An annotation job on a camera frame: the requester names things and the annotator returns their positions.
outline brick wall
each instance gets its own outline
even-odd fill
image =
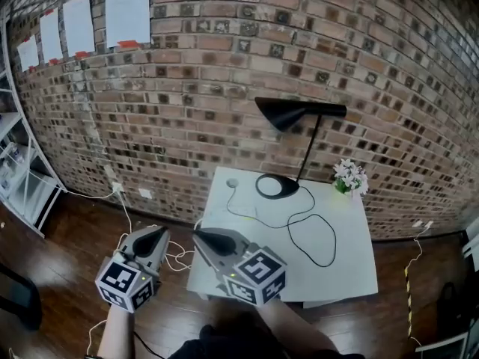
[[[65,184],[89,195],[120,180],[131,207],[183,221],[202,213],[217,165],[296,174],[314,118],[278,134],[256,96],[348,107],[325,119],[306,177],[361,162],[375,239],[458,230],[479,201],[477,8],[468,0],[150,0],[151,45],[108,49],[22,73],[16,46],[40,39],[66,0],[4,0],[12,62],[38,141]],[[153,192],[145,200],[138,188]]]

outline white side table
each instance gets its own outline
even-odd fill
[[[267,245],[286,261],[287,286],[281,292],[283,301],[306,302],[307,307],[376,293],[376,266],[361,198],[344,196],[325,183],[300,181],[313,194],[316,205],[310,212],[297,215],[291,221],[318,213],[336,233],[335,261],[327,268],[320,268],[294,246],[286,227],[270,229],[251,218],[233,215],[226,210],[233,193],[233,189],[226,185],[230,178],[239,183],[230,208],[241,214],[255,214],[269,225],[286,224],[290,215],[311,207],[311,196],[303,188],[285,199],[267,200],[261,197],[255,188],[260,175],[251,171],[216,168],[201,226],[234,229],[250,242]],[[290,230],[296,244],[316,262],[325,265],[331,261],[335,239],[324,221],[311,217],[291,225]],[[216,288],[218,284],[214,270],[195,252],[187,289],[202,298],[208,295],[225,296]]]

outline white cable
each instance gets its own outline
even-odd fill
[[[184,248],[182,245],[180,245],[179,243],[173,242],[173,241],[169,241],[169,243],[172,243],[173,245],[176,245],[176,246],[178,246],[181,250],[183,250],[181,253],[176,254],[176,255],[174,255],[174,254],[165,254],[166,262],[167,262],[168,266],[170,266],[170,269],[173,270],[173,271],[190,270],[190,269],[191,269],[191,265],[188,266],[187,264],[185,264],[185,263],[179,261],[178,259],[179,259],[179,258],[183,258],[185,255],[187,255],[187,254],[189,254],[189,253],[194,253],[194,251],[186,251],[185,248]],[[181,268],[181,269],[175,269],[175,268],[170,264],[170,261],[169,261],[168,257],[174,258],[174,260],[175,260],[177,263],[179,263],[179,264],[182,266],[182,268]]]
[[[418,238],[421,236],[421,234],[424,234],[426,233],[430,228],[430,225],[427,225],[424,230],[422,230],[415,238],[414,238],[414,242],[416,242],[419,246],[419,250],[421,250],[421,252],[418,254],[418,256],[416,258],[413,258],[409,261],[409,264],[408,266],[406,266],[406,269],[408,269],[410,266],[411,266],[411,263],[413,263],[414,261],[418,260],[419,257],[422,255],[422,247],[421,247],[421,244],[419,243],[418,241]]]
[[[97,328],[98,326],[102,325],[103,323],[106,322],[106,319],[101,321],[100,323],[98,323],[97,325],[93,326],[92,328],[90,328],[89,332],[88,332],[88,339],[90,340],[89,344],[88,344],[88,348],[87,348],[87,355],[90,354],[90,347],[91,347],[91,332]]]
[[[198,219],[195,223],[195,227],[193,227],[193,230],[196,230],[196,227],[198,227],[198,225],[201,223],[201,221],[203,221],[203,217],[201,217],[200,219]]]
[[[20,167],[22,167],[22,165],[21,165],[20,163],[18,163],[18,161],[15,160],[15,158],[12,157],[9,153],[7,153],[7,156],[8,156],[8,158],[10,158],[13,162],[15,162],[17,165],[19,165]],[[52,186],[53,188],[56,188],[56,187],[58,186],[57,184],[54,184],[54,185],[53,185],[51,182],[48,182],[48,181],[45,181],[45,180],[42,179],[42,178],[39,178],[39,176],[37,176],[36,174],[33,174],[33,173],[31,172],[31,170],[28,170],[28,173],[31,174],[33,177],[35,177],[37,180],[40,180],[40,181],[46,183],[48,186]],[[90,196],[88,196],[88,195],[84,195],[84,194],[80,194],[80,193],[74,193],[73,191],[70,191],[70,190],[68,190],[68,189],[66,189],[66,188],[65,188],[65,190],[67,191],[67,193],[70,193],[70,194],[73,194],[73,195],[78,195],[78,196],[84,197],[84,198],[90,198],[90,199],[92,199],[92,200],[102,200],[102,199],[111,197],[111,196],[115,193],[115,191],[112,191],[110,194],[105,195],[105,196],[103,196],[103,197],[90,197]]]
[[[422,345],[419,343],[419,340],[417,340],[417,339],[414,338],[414,337],[411,337],[411,339],[414,339],[414,340],[416,341],[416,343],[417,343],[420,347],[422,347]]]
[[[419,259],[419,257],[422,255],[422,247],[421,247],[421,244],[419,243],[418,241],[418,238],[421,236],[421,234],[424,234],[426,233],[429,228],[431,227],[431,224],[432,222],[429,222],[426,224],[426,227],[424,228],[424,230],[422,230],[415,238],[414,238],[414,242],[416,242],[419,246],[419,250],[421,251],[418,256],[416,258],[412,258],[410,261],[409,261],[409,264],[406,266],[406,270],[409,269],[409,267],[411,266],[411,263],[417,261]],[[417,340],[416,338],[414,338],[413,336],[411,336],[411,339],[415,340],[416,343],[419,345],[419,346],[422,346],[421,343],[419,342],[419,340]]]
[[[122,198],[122,195],[121,195],[121,191],[118,192],[118,197],[120,197],[121,204],[123,205],[123,210],[125,211],[126,217],[128,218],[129,233],[131,234],[131,233],[133,232],[133,230],[132,230],[132,220],[129,219],[129,215],[128,215],[128,212],[127,212],[127,210],[126,210],[125,203],[123,202],[123,198]]]

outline person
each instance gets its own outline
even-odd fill
[[[281,300],[273,299],[257,311],[268,330],[243,314],[234,328],[207,325],[199,339],[185,342],[169,359],[364,359],[341,355],[335,344]],[[112,305],[97,358],[133,359],[134,314]]]

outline black chair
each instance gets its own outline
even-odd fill
[[[18,316],[28,330],[38,330],[42,322],[42,307],[37,287],[31,280],[0,263],[0,276],[2,274],[10,278],[11,284],[7,290],[8,298],[0,296],[0,309]]]

